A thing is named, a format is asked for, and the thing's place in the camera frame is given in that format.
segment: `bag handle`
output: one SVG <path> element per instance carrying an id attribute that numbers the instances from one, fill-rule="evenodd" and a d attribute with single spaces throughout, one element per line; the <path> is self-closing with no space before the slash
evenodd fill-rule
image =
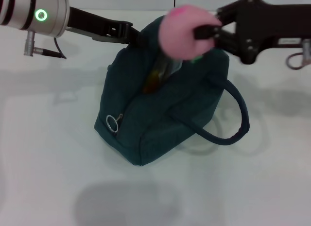
<path id="1" fill-rule="evenodd" d="M 219 138 L 217 136 L 212 135 L 211 133 L 209 133 L 206 130 L 204 130 L 203 128 L 197 126 L 194 122 L 192 122 L 191 120 L 189 120 L 185 117 L 178 116 L 174 113 L 171 113 L 170 116 L 173 119 L 183 123 L 184 125 L 186 125 L 190 129 L 192 129 L 196 134 L 202 136 L 203 138 L 205 138 L 206 140 L 208 140 L 212 143 L 222 145 L 222 146 L 232 145 L 232 144 L 236 143 L 237 141 L 239 141 L 240 139 L 242 139 L 244 137 L 244 135 L 246 135 L 247 132 L 249 131 L 249 127 L 250 127 L 249 117 L 248 117 L 248 111 L 247 111 L 245 101 L 244 101 L 242 95 L 237 90 L 237 88 L 229 80 L 222 79 L 222 78 L 219 78 L 216 76 L 209 76 L 208 78 L 209 78 L 209 81 L 213 85 L 216 85 L 217 87 L 225 89 L 238 102 L 240 110 L 241 110 L 241 114 L 242 114 L 242 123 L 241 123 L 241 127 L 240 127 L 239 131 L 234 136 L 232 136 L 231 138 L 223 139 L 223 138 Z"/>

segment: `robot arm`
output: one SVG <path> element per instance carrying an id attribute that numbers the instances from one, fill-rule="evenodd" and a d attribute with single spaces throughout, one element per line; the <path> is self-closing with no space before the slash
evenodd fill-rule
<path id="1" fill-rule="evenodd" d="M 311 5 L 270 5 L 263 0 L 239 0 L 219 8 L 217 17 L 226 26 L 236 22 L 235 33 L 222 26 L 204 25 L 195 29 L 195 39 L 214 37 L 218 48 L 253 64 L 263 50 L 269 48 L 303 48 L 302 53 L 291 55 L 287 64 L 294 70 L 311 64 Z M 290 66 L 289 59 L 303 55 L 301 67 Z"/>
<path id="2" fill-rule="evenodd" d="M 269 48 L 303 48 L 287 59 L 298 70 L 311 64 L 311 5 L 270 5 L 262 0 L 239 0 L 219 8 L 222 26 L 203 25 L 194 30 L 195 39 L 214 38 L 216 47 L 241 59 L 247 65 Z M 235 33 L 223 30 L 236 22 Z M 146 40 L 127 21 L 103 18 L 73 7 L 68 0 L 0 0 L 0 24 L 28 31 L 25 55 L 33 53 L 64 57 L 56 38 L 64 31 L 86 35 L 96 41 L 144 46 Z M 59 53 L 36 48 L 35 34 L 54 37 Z M 292 56 L 303 55 L 301 67 L 292 67 Z"/>
<path id="3" fill-rule="evenodd" d="M 144 40 L 133 24 L 103 18 L 73 7 L 69 0 L 0 0 L 0 25 L 28 31 L 25 55 L 33 53 L 64 57 L 60 53 L 35 47 L 35 34 L 54 38 L 66 30 L 101 42 L 143 46 Z"/>

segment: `metal ring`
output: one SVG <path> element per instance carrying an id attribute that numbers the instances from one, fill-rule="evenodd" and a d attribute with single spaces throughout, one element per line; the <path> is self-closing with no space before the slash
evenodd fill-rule
<path id="1" fill-rule="evenodd" d="M 112 118 L 112 120 L 114 121 L 114 123 L 117 125 L 117 129 L 116 129 L 116 130 L 112 129 L 111 125 L 109 124 L 109 122 L 108 122 L 108 119 L 109 119 L 109 118 Z M 117 133 L 117 132 L 119 131 L 118 122 L 117 122 L 117 120 L 116 120 L 114 117 L 112 117 L 111 115 L 108 115 L 108 116 L 106 117 L 106 123 L 107 123 L 107 125 L 108 125 L 109 130 L 111 130 L 113 133 Z"/>
<path id="2" fill-rule="evenodd" d="M 303 55 L 303 53 L 302 53 L 302 52 L 298 52 L 298 53 L 294 53 L 294 54 L 288 56 L 288 57 L 286 58 L 286 65 L 287 65 L 290 69 L 292 69 L 292 70 L 300 70 L 300 69 L 304 68 L 305 65 L 303 65 L 303 64 L 302 64 L 301 66 L 299 66 L 299 67 L 293 67 L 293 66 L 290 64 L 290 59 L 291 59 L 292 57 L 300 56 L 300 55 Z"/>

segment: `dark teal handbag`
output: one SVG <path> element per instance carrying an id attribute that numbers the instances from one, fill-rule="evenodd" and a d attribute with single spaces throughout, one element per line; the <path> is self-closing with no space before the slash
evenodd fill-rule
<path id="1" fill-rule="evenodd" d="M 195 133 L 210 142 L 231 145 L 249 131 L 247 108 L 227 80 L 229 57 L 222 50 L 213 49 L 196 62 L 183 62 L 158 91 L 142 93 L 159 51 L 161 20 L 156 19 L 141 32 L 148 39 L 146 48 L 129 45 L 108 67 L 95 123 L 100 136 L 134 165 L 158 159 Z M 229 139 L 203 129 L 224 89 L 237 100 L 242 112 L 241 128 Z"/>

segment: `green indicator light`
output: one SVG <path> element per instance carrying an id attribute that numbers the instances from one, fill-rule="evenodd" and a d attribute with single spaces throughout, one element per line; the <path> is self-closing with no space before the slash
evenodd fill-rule
<path id="1" fill-rule="evenodd" d="M 39 21 L 45 21 L 48 18 L 48 13 L 45 10 L 39 9 L 35 12 L 35 18 Z"/>

